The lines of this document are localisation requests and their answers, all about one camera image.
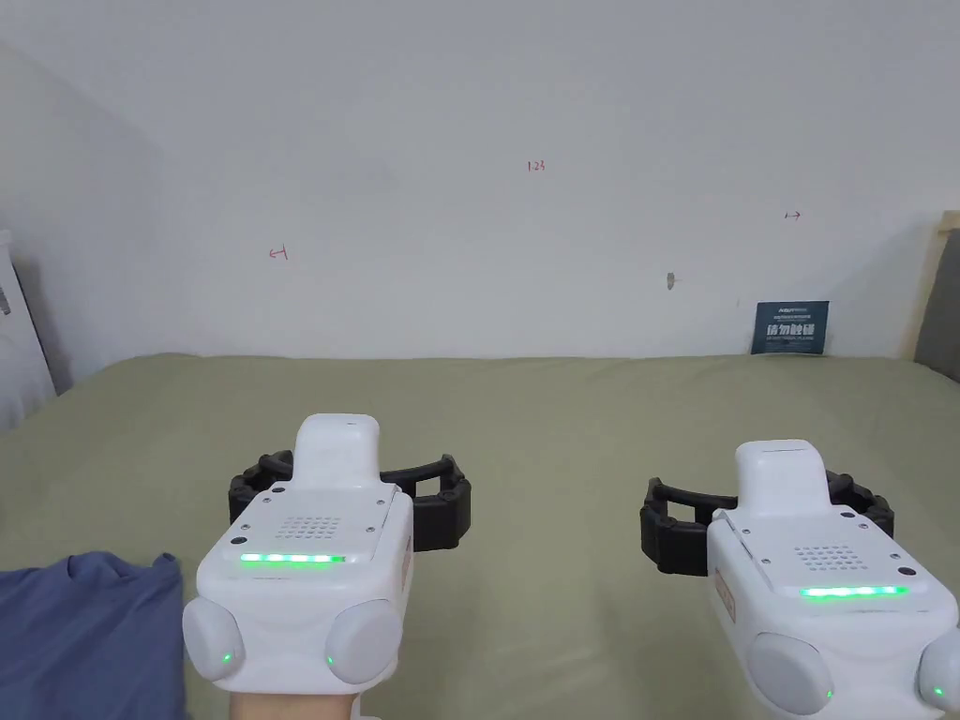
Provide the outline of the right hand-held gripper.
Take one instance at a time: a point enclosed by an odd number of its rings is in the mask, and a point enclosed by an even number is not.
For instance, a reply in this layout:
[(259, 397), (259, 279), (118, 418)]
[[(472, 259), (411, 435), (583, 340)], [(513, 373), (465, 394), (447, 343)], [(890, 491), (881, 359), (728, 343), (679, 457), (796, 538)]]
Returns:
[[(894, 541), (886, 499), (826, 471), (806, 441), (744, 443), (735, 465), (737, 497), (650, 479), (641, 549), (659, 572), (708, 577), (727, 641), (771, 717), (956, 712), (958, 602)], [(694, 519), (671, 516), (672, 504)]]

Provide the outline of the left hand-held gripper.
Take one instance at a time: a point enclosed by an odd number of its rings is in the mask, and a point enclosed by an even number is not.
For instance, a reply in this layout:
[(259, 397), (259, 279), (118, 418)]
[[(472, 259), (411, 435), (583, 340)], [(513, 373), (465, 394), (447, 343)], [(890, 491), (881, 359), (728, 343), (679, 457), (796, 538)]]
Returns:
[(203, 678), (237, 694), (331, 696), (395, 671), (413, 552), (459, 546), (472, 485), (448, 454), (381, 474), (379, 437), (370, 416), (314, 414), (293, 451), (231, 480), (231, 526), (183, 611)]

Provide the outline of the person's left hand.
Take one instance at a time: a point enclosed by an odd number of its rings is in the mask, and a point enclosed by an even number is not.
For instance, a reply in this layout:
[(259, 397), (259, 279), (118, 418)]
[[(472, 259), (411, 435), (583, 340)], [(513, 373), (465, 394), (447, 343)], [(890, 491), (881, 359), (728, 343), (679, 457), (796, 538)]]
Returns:
[(351, 719), (356, 695), (231, 694), (230, 719)]

